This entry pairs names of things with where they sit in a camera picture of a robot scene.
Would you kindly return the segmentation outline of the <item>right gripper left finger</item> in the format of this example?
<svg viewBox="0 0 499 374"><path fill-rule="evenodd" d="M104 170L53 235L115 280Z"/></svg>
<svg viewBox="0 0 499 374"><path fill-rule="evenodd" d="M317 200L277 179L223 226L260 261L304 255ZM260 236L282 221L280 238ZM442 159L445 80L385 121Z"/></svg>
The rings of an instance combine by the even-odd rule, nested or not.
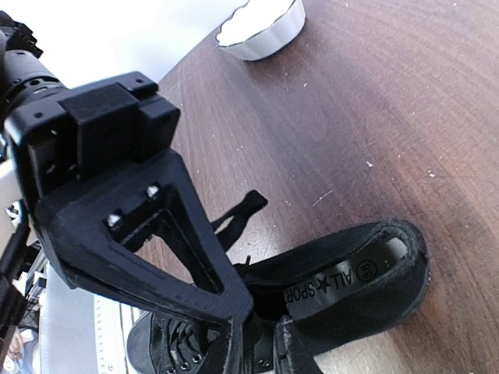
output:
<svg viewBox="0 0 499 374"><path fill-rule="evenodd" d="M242 373L245 328L250 317L231 318L221 325L220 335L210 352L210 373Z"/></svg>

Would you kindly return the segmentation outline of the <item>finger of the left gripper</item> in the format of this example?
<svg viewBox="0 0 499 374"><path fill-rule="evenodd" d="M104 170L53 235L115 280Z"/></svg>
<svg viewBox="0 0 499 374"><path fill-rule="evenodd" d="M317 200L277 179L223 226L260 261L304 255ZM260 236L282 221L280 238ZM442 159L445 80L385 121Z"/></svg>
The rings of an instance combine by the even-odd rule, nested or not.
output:
<svg viewBox="0 0 499 374"><path fill-rule="evenodd" d="M173 150L70 182L44 196L35 216L71 288L208 323L242 323L252 310Z"/></svg>

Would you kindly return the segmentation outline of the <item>black canvas shoe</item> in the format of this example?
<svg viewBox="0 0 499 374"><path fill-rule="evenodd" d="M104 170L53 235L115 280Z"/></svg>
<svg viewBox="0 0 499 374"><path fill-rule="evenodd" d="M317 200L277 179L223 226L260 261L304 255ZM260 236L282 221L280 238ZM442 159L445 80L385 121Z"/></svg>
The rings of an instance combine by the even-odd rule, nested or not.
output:
<svg viewBox="0 0 499 374"><path fill-rule="evenodd" d="M252 190L211 222L216 231L229 221L216 234L226 252L267 203ZM394 218L330 233L251 265L248 256L234 267L253 296L254 314L245 326L242 367L233 373L264 373L274 363L281 366L276 373L291 368L285 333L313 359L396 327L419 308L430 281L422 232ZM137 373L202 373L216 335L201 323L145 312L129 332L126 355Z"/></svg>

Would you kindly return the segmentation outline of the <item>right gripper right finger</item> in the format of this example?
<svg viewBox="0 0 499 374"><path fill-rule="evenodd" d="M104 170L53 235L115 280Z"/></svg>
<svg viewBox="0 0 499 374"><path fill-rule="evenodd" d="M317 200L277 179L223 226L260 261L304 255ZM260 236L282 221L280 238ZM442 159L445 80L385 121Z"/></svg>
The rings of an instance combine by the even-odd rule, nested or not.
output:
<svg viewBox="0 0 499 374"><path fill-rule="evenodd" d="M277 374L323 374L289 316L281 317L275 326L273 363Z"/></svg>

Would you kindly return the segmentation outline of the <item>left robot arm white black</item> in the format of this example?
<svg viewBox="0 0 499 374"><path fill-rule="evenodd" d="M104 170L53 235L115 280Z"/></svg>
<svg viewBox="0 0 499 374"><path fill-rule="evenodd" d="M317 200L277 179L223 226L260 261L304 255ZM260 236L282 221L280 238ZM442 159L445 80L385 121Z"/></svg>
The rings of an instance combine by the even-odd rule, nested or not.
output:
<svg viewBox="0 0 499 374"><path fill-rule="evenodd" d="M1 28L1 131L21 192L1 259L2 327L27 306L12 280L31 231L72 288L243 325L253 300L171 147L179 109L139 72L69 89L41 64L28 27L2 15Z"/></svg>

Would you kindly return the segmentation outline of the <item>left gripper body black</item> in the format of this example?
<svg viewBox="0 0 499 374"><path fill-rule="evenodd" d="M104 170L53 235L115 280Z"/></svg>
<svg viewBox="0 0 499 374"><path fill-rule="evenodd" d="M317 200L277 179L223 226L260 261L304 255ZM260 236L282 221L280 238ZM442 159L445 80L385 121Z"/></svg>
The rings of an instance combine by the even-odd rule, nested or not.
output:
<svg viewBox="0 0 499 374"><path fill-rule="evenodd" d="M6 132L24 195L93 178L170 147L180 110L140 72L39 95L13 109Z"/></svg>

